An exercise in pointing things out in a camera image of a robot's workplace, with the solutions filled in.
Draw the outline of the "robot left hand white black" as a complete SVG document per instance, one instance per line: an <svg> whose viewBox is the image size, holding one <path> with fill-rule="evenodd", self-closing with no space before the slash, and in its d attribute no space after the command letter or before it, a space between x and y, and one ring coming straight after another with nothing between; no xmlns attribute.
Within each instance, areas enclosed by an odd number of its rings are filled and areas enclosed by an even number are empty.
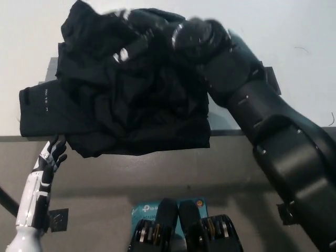
<svg viewBox="0 0 336 252"><path fill-rule="evenodd" d="M49 205L55 173L66 160L66 141L55 136L43 147L29 173L20 200L16 226L45 233L49 228Z"/></svg>

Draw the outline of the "robot right hand black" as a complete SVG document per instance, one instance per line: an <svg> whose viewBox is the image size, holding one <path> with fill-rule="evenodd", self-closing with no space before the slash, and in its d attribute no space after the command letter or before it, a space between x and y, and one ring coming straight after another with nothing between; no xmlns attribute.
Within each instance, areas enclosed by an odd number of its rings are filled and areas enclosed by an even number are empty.
<svg viewBox="0 0 336 252"><path fill-rule="evenodd" d="M186 21L184 16L157 8L123 8L110 15L117 17L138 36L136 40L113 54L114 60L119 64L146 53L157 44L172 47L173 33Z"/></svg>

